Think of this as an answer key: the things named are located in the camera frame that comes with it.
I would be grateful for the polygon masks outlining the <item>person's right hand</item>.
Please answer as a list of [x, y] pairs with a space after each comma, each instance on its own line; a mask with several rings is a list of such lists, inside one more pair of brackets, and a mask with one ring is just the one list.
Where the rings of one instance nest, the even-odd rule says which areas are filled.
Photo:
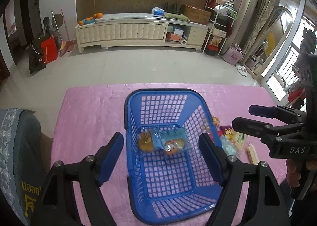
[[[286, 166], [287, 166], [287, 174], [286, 174], [286, 182], [288, 185], [288, 196], [291, 196], [291, 191], [293, 188], [300, 186], [300, 179], [302, 177], [301, 173], [299, 172], [299, 167], [303, 163], [300, 161], [294, 161], [292, 159], [287, 159]], [[316, 198], [316, 158], [310, 159], [306, 162], [306, 168], [310, 171], [315, 171], [314, 175], [314, 181], [312, 182], [312, 185], [310, 189], [307, 191], [305, 195], [305, 199], [314, 199]]]

